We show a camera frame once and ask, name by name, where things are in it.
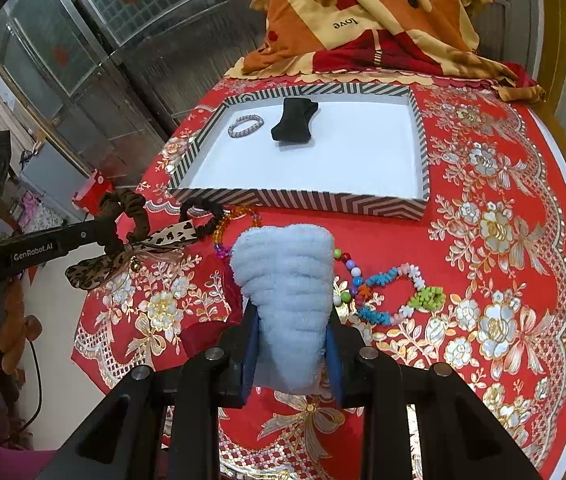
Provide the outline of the leopard print bow scrunchie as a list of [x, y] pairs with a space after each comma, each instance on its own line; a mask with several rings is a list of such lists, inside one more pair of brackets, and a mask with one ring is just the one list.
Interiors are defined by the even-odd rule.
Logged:
[[184, 220], [152, 232], [149, 214], [143, 195], [129, 190], [108, 192], [99, 203], [99, 221], [117, 220], [124, 214], [134, 222], [134, 228], [122, 240], [114, 234], [114, 240], [104, 245], [104, 254], [79, 261], [65, 270], [65, 278], [74, 288], [95, 289], [126, 270], [134, 258], [149, 254], [164, 254], [180, 250], [184, 245], [197, 242], [199, 233], [193, 221]]

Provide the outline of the striped white tray box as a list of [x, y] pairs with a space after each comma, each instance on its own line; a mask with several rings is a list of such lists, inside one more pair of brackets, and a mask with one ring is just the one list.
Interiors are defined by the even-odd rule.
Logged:
[[[274, 141], [285, 98], [319, 110], [307, 144]], [[255, 205], [421, 220], [429, 202], [427, 139], [413, 91], [327, 82], [227, 96], [180, 162], [169, 193]]]

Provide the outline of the red bag on floor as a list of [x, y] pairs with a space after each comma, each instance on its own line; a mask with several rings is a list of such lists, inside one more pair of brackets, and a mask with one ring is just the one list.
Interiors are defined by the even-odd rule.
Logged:
[[82, 187], [74, 193], [72, 203], [76, 209], [96, 216], [104, 195], [113, 191], [113, 183], [100, 170], [94, 169]]

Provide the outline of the red floral embroidered tablecloth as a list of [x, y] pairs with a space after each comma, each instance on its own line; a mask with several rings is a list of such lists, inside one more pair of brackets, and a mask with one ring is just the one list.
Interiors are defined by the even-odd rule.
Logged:
[[[137, 186], [153, 229], [178, 221], [168, 162], [227, 96], [281, 82], [217, 84]], [[412, 263], [447, 302], [396, 327], [338, 307], [366, 344], [401, 364], [448, 363], [496, 415], [543, 478], [566, 472], [566, 169], [551, 133], [522, 104], [490, 91], [412, 86], [427, 136], [430, 197], [419, 221], [251, 206], [222, 230], [231, 247], [255, 226], [314, 223], [363, 278]], [[187, 355], [181, 333], [225, 321], [221, 260], [208, 240], [176, 262], [147, 260], [93, 290], [72, 359], [104, 393], [132, 365], [162, 370]], [[340, 410], [327, 392], [291, 396], [256, 388], [241, 411], [219, 411], [221, 464], [268, 479], [358, 479], [362, 408]]]

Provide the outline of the light blue fuzzy hair clip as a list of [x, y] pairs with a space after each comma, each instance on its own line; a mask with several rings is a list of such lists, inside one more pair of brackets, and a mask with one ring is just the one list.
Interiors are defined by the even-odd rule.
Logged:
[[230, 268], [245, 304], [256, 307], [255, 385], [305, 396], [319, 385], [333, 309], [334, 237], [322, 226], [244, 231]]

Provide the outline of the orange red floral blanket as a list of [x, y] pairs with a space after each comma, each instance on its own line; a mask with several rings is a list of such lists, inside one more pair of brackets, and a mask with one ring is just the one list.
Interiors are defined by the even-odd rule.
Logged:
[[227, 77], [406, 70], [489, 80], [505, 101], [538, 102], [544, 91], [515, 63], [479, 55], [473, 15], [494, 0], [251, 0], [266, 17], [258, 49]]

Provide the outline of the red fabric flower hairpiece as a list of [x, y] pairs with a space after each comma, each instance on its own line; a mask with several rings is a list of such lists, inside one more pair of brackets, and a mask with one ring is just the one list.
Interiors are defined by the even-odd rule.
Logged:
[[195, 354], [215, 347], [222, 333], [228, 328], [239, 325], [243, 318], [243, 296], [234, 281], [230, 258], [221, 260], [221, 290], [228, 302], [230, 313], [225, 321], [207, 321], [190, 325], [181, 333], [185, 354], [193, 358]]

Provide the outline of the metal glass door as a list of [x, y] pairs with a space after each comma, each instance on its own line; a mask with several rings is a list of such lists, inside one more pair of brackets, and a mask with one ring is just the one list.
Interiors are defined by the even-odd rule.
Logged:
[[264, 33], [249, 0], [4, 0], [0, 75], [76, 168], [132, 186]]

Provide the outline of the black hair scrunchie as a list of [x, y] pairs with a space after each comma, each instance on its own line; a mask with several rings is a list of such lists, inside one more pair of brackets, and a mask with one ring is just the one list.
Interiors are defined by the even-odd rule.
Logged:
[[208, 198], [190, 197], [180, 204], [180, 221], [193, 221], [197, 240], [213, 235], [225, 218], [225, 209]]

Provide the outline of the black fuzzy hair clip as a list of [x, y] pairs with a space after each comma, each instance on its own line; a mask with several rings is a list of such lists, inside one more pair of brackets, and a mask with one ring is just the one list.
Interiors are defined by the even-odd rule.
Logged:
[[319, 105], [306, 98], [285, 98], [280, 121], [272, 128], [274, 141], [287, 144], [307, 144], [311, 140], [309, 122]]

